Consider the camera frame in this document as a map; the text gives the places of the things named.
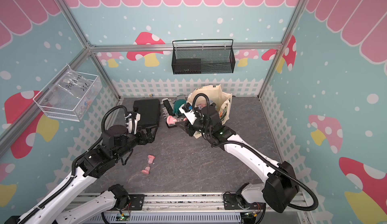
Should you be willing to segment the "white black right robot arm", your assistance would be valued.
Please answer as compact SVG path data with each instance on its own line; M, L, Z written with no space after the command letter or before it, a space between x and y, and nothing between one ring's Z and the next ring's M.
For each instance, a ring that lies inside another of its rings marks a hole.
M186 120L178 125L189 136L199 132L211 147L238 158L261 179L261 184L246 183L236 191L235 199L242 209L254 203L266 204L278 213L287 207L304 212L318 208L317 195L296 178L292 165L265 156L222 124L215 103L207 95L197 94L191 103L182 104L179 111Z

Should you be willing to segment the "black plastic tool case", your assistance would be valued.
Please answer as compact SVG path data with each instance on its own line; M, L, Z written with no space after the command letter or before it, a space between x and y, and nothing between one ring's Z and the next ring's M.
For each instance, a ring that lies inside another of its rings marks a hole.
M141 115L138 121L138 126L141 129L159 126L161 106L158 99L136 100L133 104L133 110Z

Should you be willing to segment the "black box in basket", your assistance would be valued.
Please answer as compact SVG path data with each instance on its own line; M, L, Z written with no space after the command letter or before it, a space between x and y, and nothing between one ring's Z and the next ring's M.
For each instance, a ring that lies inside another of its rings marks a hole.
M182 58L172 61L172 71L175 75L201 74L201 59Z

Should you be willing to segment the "pink hourglass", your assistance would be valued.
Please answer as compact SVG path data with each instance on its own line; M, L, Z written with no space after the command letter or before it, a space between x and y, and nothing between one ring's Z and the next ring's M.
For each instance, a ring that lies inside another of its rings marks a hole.
M168 116L166 119L166 124L168 127L175 127L177 122L186 121L187 118L185 117L178 117L178 116Z
M147 156L147 166L141 171L141 173L143 173L145 175L149 175L150 174L151 165L154 163L154 160L155 160L155 156L148 155Z

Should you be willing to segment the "clear acrylic wall bin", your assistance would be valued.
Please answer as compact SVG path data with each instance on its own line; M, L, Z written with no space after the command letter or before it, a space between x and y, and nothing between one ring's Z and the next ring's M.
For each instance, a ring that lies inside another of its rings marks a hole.
M79 122L101 89L98 75L77 72L67 65L33 101L48 118Z

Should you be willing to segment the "cream floral canvas tote bag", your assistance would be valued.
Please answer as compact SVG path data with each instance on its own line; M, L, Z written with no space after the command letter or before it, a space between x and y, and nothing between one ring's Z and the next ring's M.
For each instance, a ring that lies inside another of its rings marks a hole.
M215 110L218 112L220 120L224 125L229 120L231 111L232 94L222 91L220 85L209 85L195 89L187 99L194 108L201 110L205 106L215 105ZM194 137L198 138L201 135L197 132Z

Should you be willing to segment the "green work glove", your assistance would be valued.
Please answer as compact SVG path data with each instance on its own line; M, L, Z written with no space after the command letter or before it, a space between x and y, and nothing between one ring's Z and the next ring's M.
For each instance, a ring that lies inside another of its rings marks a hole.
M174 104L173 104L173 114L175 116L181 115L180 107L185 105L187 103L186 96L185 95L179 95L177 96Z

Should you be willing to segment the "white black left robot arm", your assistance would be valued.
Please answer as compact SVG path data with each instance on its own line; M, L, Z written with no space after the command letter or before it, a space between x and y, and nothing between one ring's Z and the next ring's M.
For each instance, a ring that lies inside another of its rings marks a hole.
M38 205L22 214L11 216L7 224L59 224L81 222L75 213L64 209L88 186L116 164L125 166L138 145L155 140L160 122L160 102L145 99L134 102L133 110L118 105L101 120L101 136L71 163L69 175Z

